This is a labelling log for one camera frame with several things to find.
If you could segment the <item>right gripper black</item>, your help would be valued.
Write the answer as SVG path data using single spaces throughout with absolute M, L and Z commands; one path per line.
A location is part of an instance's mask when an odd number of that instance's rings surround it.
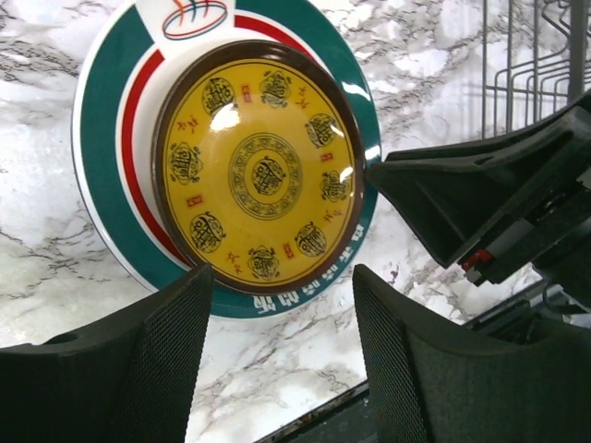
M 528 341 L 538 318 L 590 328 L 590 186 L 576 182 L 589 165 L 585 93 L 500 137 L 393 152 L 367 179 L 440 266 L 459 262 L 474 285 L 532 266 L 541 281 L 465 324 Z

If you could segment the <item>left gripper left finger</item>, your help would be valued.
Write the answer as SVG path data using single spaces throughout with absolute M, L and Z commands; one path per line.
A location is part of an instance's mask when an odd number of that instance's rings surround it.
M 45 343 L 2 349 L 2 441 L 184 441 L 212 296 L 205 265 Z

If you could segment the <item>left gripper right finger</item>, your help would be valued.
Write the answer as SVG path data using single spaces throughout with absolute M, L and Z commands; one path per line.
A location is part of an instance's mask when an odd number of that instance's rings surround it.
M 459 326 L 363 265 L 353 274 L 381 442 L 586 442 L 590 332 L 534 317 L 519 341 Z

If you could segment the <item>small yellow patterned plate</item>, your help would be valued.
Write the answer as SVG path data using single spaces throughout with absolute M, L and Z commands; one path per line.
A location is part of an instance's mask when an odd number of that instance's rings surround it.
M 229 42 L 191 64 L 157 117 L 151 167 L 174 246 L 240 293 L 317 279 L 364 203 L 350 106 L 325 69 L 278 42 Z

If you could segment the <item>large teal rimmed plate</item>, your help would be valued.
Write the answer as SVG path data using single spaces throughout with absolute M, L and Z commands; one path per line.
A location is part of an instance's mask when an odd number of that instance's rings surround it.
M 310 284 L 275 294 L 234 291 L 216 280 L 218 317 L 271 317 L 325 291 L 362 245 L 377 194 L 365 169 L 380 160 L 375 106 L 338 30 L 308 1 L 126 1 L 92 44 L 76 92 L 72 144 L 80 192 L 101 237 L 138 281 L 161 290 L 192 266 L 165 231 L 152 183 L 152 143 L 163 102 L 179 76 L 229 42 L 278 42 L 311 58 L 343 93 L 364 149 L 364 203 L 353 237 Z

